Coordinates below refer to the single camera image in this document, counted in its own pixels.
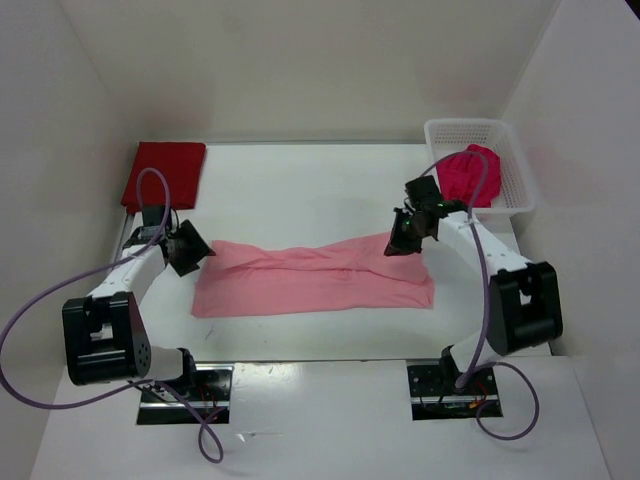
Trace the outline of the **dark red t shirt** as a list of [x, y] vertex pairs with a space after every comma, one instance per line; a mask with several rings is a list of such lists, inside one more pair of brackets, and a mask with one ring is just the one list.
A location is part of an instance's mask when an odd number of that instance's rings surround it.
[[173, 209], [194, 209], [205, 153], [204, 143], [140, 142], [121, 198], [121, 205], [128, 214], [140, 212], [138, 193], [141, 193], [144, 206], [165, 203], [164, 186], [156, 174], [146, 173], [140, 188], [137, 188], [140, 173], [147, 168], [152, 168], [159, 171], [165, 179]]

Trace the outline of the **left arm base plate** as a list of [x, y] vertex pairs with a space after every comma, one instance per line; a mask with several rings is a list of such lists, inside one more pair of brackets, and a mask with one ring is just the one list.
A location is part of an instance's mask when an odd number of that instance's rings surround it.
[[[209, 424], [228, 424], [230, 419], [231, 385], [234, 367], [231, 364], [196, 365], [194, 383], [179, 386], [170, 383], [198, 416]], [[143, 387], [136, 418], [139, 426], [195, 425], [197, 419], [166, 389]]]

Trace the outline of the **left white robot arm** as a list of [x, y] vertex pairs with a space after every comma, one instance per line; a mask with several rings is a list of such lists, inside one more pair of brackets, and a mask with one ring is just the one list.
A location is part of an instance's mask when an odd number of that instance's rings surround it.
[[194, 396], [200, 376], [184, 348], [152, 346], [139, 304], [170, 267], [184, 277], [214, 251], [189, 220], [178, 227], [140, 226], [124, 243], [117, 265], [87, 296], [62, 308], [65, 353], [75, 385], [141, 380], [156, 373], [180, 400]]

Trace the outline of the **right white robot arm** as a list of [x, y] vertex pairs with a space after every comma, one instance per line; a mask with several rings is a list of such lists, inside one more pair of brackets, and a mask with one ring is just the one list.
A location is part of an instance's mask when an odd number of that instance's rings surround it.
[[450, 393], [468, 387], [476, 372], [515, 352], [536, 347], [563, 334], [557, 273], [548, 262], [535, 263], [515, 252], [473, 213], [434, 208], [396, 208], [384, 254], [421, 251], [432, 238], [455, 252], [480, 275], [483, 310], [479, 330], [441, 354], [439, 382]]

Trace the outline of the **pink t shirt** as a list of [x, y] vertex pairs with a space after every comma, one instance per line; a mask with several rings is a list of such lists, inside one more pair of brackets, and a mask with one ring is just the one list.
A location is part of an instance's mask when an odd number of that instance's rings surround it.
[[195, 284], [196, 318], [354, 308], [429, 309], [435, 284], [418, 255], [385, 256], [379, 233], [317, 247], [264, 250], [217, 240]]

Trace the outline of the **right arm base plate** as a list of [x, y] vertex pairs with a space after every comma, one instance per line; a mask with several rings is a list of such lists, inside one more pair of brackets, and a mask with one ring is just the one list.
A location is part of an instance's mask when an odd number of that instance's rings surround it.
[[445, 379], [436, 360], [408, 362], [406, 371], [414, 421], [503, 416], [492, 370], [477, 374], [461, 391]]

